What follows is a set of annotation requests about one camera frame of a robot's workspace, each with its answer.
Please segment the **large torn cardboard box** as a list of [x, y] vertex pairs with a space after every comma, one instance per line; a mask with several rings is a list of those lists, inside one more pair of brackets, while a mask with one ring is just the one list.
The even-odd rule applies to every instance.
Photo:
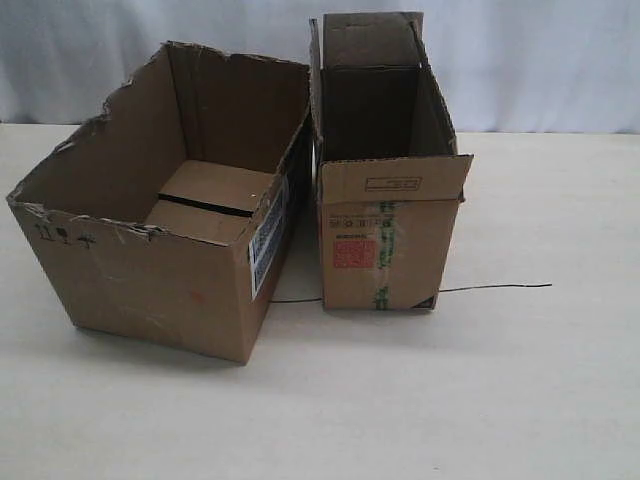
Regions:
[[166, 42], [7, 202], [75, 326], [243, 364], [311, 157], [307, 65]]

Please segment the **narrow cardboard box green tape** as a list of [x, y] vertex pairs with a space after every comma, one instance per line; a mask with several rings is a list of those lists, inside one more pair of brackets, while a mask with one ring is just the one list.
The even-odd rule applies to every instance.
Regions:
[[322, 301], [431, 310], [473, 158], [457, 148], [419, 12], [310, 23]]

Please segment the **thin black line on table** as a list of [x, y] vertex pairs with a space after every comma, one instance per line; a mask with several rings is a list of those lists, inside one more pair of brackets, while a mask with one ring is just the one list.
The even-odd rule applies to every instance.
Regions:
[[[452, 293], [452, 292], [465, 292], [472, 290], [487, 290], [487, 289], [500, 289], [500, 288], [549, 288], [552, 287], [553, 283], [507, 283], [507, 284], [487, 284], [487, 285], [475, 285], [475, 286], [464, 286], [464, 287], [455, 287], [455, 288], [445, 288], [440, 289], [439, 293]], [[275, 299], [271, 300], [271, 304], [303, 304], [303, 303], [314, 303], [321, 302], [322, 297], [313, 297], [313, 298], [300, 298], [300, 299]]]

